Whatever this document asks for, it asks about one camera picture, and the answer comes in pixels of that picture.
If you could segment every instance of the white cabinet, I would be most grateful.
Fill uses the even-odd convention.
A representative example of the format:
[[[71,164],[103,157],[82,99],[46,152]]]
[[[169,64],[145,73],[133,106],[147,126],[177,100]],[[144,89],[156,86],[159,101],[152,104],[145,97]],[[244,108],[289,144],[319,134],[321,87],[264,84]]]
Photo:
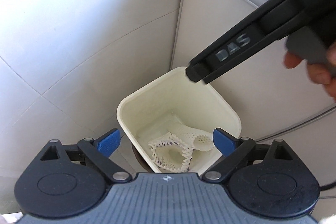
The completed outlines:
[[[189,61],[266,0],[182,0],[172,68]],[[333,105],[306,76],[304,62],[286,70],[277,41],[211,84],[238,113],[242,135],[280,132]]]

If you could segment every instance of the human hand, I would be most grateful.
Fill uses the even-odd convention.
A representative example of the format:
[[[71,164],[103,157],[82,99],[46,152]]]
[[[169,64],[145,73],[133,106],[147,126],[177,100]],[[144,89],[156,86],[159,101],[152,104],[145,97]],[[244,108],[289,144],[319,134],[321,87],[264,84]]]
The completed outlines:
[[[327,60],[336,66],[336,41],[327,50]],[[295,54],[286,52],[283,64],[288,68],[295,68],[300,64],[302,59]],[[336,78],[331,78],[330,72],[325,65],[322,64],[308,64],[308,76],[312,82],[322,84],[325,91],[334,98],[336,102]]]

